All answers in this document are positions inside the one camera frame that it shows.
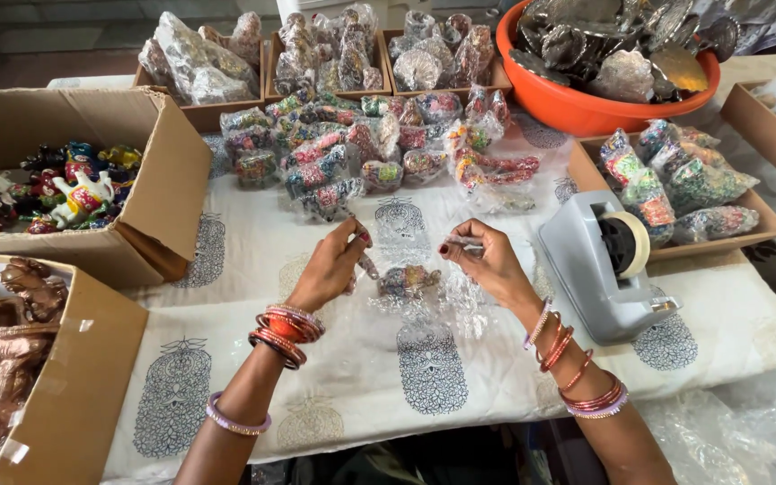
painted elephant figurine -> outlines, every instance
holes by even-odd
[[[99,173],[97,182],[90,181],[89,176],[84,172],[76,172],[75,177],[77,185],[74,187],[71,187],[61,177],[53,179],[56,187],[62,193],[67,194],[67,202],[60,204],[50,212],[50,217],[58,223],[56,227],[59,229],[82,223],[103,202],[112,202],[115,197],[113,181],[108,173]]]

open cardboard box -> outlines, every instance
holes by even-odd
[[[361,101],[361,97],[364,96],[376,96],[376,95],[382,95],[382,96],[390,96],[392,92],[391,84],[388,79],[389,71],[388,71],[388,52],[384,50],[384,44],[382,42],[379,42],[379,39],[382,38],[382,31],[377,30],[376,31],[376,39],[373,43],[373,67],[378,67],[382,69],[382,89],[375,90],[375,91],[342,91],[337,92],[339,97],[342,97],[344,99],[351,99],[354,101]],[[268,71],[265,74],[265,76],[268,78],[268,81],[265,84],[265,103],[267,105],[271,105],[272,103],[277,103],[281,99],[283,99],[286,96],[281,96],[278,94],[278,92],[274,89],[274,77],[276,75],[275,71],[277,70],[277,64],[278,59],[280,59],[280,53],[284,52],[284,43],[283,40],[280,39],[280,33],[279,32],[273,32],[272,33],[272,46],[271,49],[268,51]]]
[[[611,190],[604,176],[598,171],[594,161],[600,160],[600,148],[607,138],[609,137],[577,138],[573,141],[573,149],[571,150],[571,158],[568,160],[567,171],[577,184],[579,192]],[[630,134],[630,138],[631,144],[636,144],[639,133]],[[776,214],[753,189],[748,189],[748,192],[741,195],[732,204],[759,212],[759,225],[745,234],[717,241],[700,242],[686,246],[676,246],[669,242],[664,248],[653,249],[648,257],[648,261],[728,251],[768,241],[776,237]]]
[[[398,91],[397,82],[394,81],[394,64],[391,60],[391,57],[388,55],[388,43],[391,42],[391,39],[393,39],[394,37],[399,37],[401,35],[403,35],[402,28],[393,28],[393,29],[384,30],[380,41],[383,43],[383,49],[385,51],[385,61],[388,64],[388,75],[391,77],[391,87],[392,87],[392,90],[394,91],[394,96],[415,97],[419,94],[426,93],[426,91]],[[490,77],[490,85],[485,86],[487,93],[492,93],[497,89],[500,89],[502,90],[502,93],[507,97],[508,94],[511,92],[511,90],[514,89],[514,85],[511,84],[511,80],[508,79],[508,74],[504,72],[504,66],[502,66],[502,60],[500,58],[493,56],[492,61],[490,61],[490,72],[492,73]],[[463,102],[463,105],[465,105],[469,101],[469,88],[467,87],[452,88],[452,89],[436,89],[433,91],[455,93],[457,96],[459,96],[459,99]]]
[[[10,256],[0,255],[0,271]],[[97,484],[140,350],[148,311],[73,266],[61,329],[0,453],[0,483]],[[0,298],[14,296],[0,284]]]
[[[38,145],[84,141],[143,150],[122,214],[103,229],[0,236],[0,254],[79,266],[111,287],[177,281],[193,260],[211,149],[171,97],[130,91],[0,91],[0,170],[20,171]]]
[[[720,110],[720,115],[763,157],[776,167],[776,115],[760,103],[751,90],[769,82],[736,83]]]
[[[260,44],[260,92],[259,99],[253,101],[238,101],[235,103],[219,103],[217,105],[181,106],[181,111],[187,116],[187,121],[197,129],[199,133],[214,133],[221,130],[221,113],[235,113],[236,111],[249,110],[251,108],[265,107],[265,49]],[[154,84],[152,76],[145,71],[142,64],[137,63],[136,76],[132,87],[150,86]],[[167,88],[159,88],[164,93]]]

orange plastic basin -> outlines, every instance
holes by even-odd
[[[697,55],[697,61],[708,76],[709,89],[692,94],[684,101],[665,105],[610,101],[536,76],[520,67],[508,55],[516,39],[516,22],[523,14],[523,8],[531,1],[525,0],[508,10],[496,28],[496,44],[504,58],[504,70],[514,85],[516,102],[544,124],[575,137],[611,135],[616,128],[624,128],[628,133],[633,133],[648,126],[646,120],[690,113],[705,105],[717,91],[720,65],[710,50]]]

hand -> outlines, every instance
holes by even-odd
[[[356,233],[358,236],[349,242],[349,236]],[[313,313],[337,298],[349,284],[355,263],[370,243],[370,234],[354,217],[337,226],[317,242],[286,304]]]
[[[451,234],[481,238],[484,253],[480,257],[470,254],[460,244],[449,242],[439,246],[439,254],[442,259],[457,263],[501,306],[516,312],[524,304],[540,301],[503,232],[478,219],[469,219],[455,227]]]

tape roll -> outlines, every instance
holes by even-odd
[[[631,276],[638,275],[642,269],[646,267],[646,263],[648,262],[648,255],[652,250],[651,242],[648,240],[648,231],[646,231],[646,226],[642,225],[640,219],[636,218],[636,216],[630,212],[607,212],[606,214],[602,215],[601,218],[618,219],[619,221],[622,221],[631,230],[630,232],[633,233],[634,240],[636,242],[634,259],[631,260],[631,264],[628,266],[628,268],[626,268],[620,274],[616,275],[616,279],[625,280],[631,278]]]

